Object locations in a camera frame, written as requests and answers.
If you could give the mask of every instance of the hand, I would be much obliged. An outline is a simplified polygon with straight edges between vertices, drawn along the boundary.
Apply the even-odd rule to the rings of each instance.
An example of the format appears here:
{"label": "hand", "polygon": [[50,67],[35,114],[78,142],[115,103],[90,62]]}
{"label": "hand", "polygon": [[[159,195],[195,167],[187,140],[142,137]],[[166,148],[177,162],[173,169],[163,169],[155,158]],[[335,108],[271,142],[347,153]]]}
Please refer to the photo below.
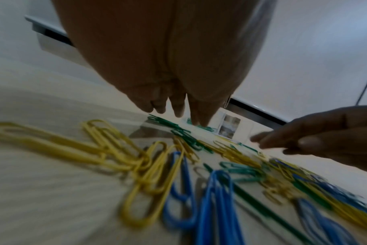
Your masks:
{"label": "hand", "polygon": [[285,148],[286,155],[316,155],[367,171],[367,106],[307,115],[251,141],[261,149]]}
{"label": "hand", "polygon": [[275,0],[52,0],[89,64],[141,110],[206,126],[263,43]]}

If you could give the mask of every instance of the blue paper clip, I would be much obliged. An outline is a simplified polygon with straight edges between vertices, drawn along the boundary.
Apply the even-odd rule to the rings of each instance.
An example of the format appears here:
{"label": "blue paper clip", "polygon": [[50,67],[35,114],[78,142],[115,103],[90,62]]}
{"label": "blue paper clip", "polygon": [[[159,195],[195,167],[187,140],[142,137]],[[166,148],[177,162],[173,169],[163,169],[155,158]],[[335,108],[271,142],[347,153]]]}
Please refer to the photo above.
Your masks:
{"label": "blue paper clip", "polygon": [[[219,182],[218,175],[224,175],[229,180],[229,191],[226,191]],[[244,244],[233,201],[233,182],[231,177],[223,170],[213,171],[209,177],[205,195],[202,198],[194,244],[215,244],[213,236],[213,222],[215,220],[217,221],[217,230],[219,232],[219,244]],[[216,208],[216,219],[213,218],[214,207]]]}
{"label": "blue paper clip", "polygon": [[[171,166],[173,166],[173,164],[175,163],[176,157],[178,157],[180,155],[181,155],[181,152],[179,152],[179,151],[176,151],[172,154]],[[195,227],[196,221],[197,221],[198,211],[197,211],[196,199],[195,199],[195,196],[194,196],[194,193],[193,193],[192,182],[190,180],[190,175],[189,175],[189,170],[188,170],[188,162],[186,160],[186,157],[183,158],[183,163],[181,165],[181,169],[182,169],[182,172],[183,172],[183,187],[184,187],[187,194],[178,193],[178,191],[175,187],[175,183],[173,183],[173,185],[171,186],[170,195],[168,196],[168,198],[165,202],[165,206],[163,207],[162,216],[163,216],[164,222],[169,227],[188,230],[188,229],[192,229],[192,228]],[[184,204],[187,204],[187,201],[190,200],[192,216],[188,219],[185,219],[185,220],[178,220],[175,217],[173,217],[169,213],[169,207],[168,207],[170,197],[173,197],[176,200],[179,200]]]}
{"label": "blue paper clip", "polygon": [[306,232],[323,245],[358,245],[354,237],[337,222],[324,217],[306,199],[296,199],[300,221]]}

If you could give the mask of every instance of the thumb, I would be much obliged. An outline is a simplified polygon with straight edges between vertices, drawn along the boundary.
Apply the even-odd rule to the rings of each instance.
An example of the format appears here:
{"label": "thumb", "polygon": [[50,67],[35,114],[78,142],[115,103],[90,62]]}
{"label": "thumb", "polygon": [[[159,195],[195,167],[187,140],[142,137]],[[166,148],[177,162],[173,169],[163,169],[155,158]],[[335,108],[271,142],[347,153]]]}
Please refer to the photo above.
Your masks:
{"label": "thumb", "polygon": [[308,153],[367,153],[367,128],[333,130],[306,136],[298,147]]}

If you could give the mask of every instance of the table surface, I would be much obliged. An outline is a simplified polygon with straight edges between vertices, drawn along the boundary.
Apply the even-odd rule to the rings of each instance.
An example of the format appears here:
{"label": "table surface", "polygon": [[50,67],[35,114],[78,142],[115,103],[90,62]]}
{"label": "table surface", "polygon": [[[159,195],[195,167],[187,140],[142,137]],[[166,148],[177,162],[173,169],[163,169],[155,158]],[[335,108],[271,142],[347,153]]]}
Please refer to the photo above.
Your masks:
{"label": "table surface", "polygon": [[[163,117],[181,124],[170,107]],[[80,123],[97,118],[111,122],[141,147],[156,140],[172,144],[168,128],[147,121],[146,113],[110,86],[0,59],[0,121],[28,124],[88,141]],[[268,129],[252,124],[252,133]],[[215,137],[190,125],[183,127],[208,142]],[[250,142],[243,143],[257,148]],[[284,156],[278,149],[264,153],[316,172],[367,200],[367,172],[318,157]],[[222,160],[217,154],[203,151],[199,156],[213,168],[218,168]],[[191,165],[190,175],[200,195],[208,173],[200,163]],[[161,221],[142,230],[125,226],[118,213],[131,187],[128,178],[96,173],[0,142],[0,244],[190,244],[188,234],[168,230]],[[293,208],[268,202],[258,185],[242,188],[300,228]],[[144,214],[150,203],[147,197],[137,198],[133,214]],[[300,244],[238,199],[236,208],[247,244]],[[177,203],[171,204],[171,210],[177,216],[183,212]],[[353,232],[362,234],[356,228]]]}

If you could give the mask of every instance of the small picture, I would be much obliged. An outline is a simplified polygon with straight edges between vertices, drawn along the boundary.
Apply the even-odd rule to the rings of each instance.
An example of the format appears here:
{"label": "small picture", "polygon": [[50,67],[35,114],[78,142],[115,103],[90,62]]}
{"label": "small picture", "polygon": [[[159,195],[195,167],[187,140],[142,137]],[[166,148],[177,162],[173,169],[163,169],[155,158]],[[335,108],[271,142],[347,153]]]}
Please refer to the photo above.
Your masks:
{"label": "small picture", "polygon": [[219,135],[232,139],[240,123],[240,118],[225,115]]}

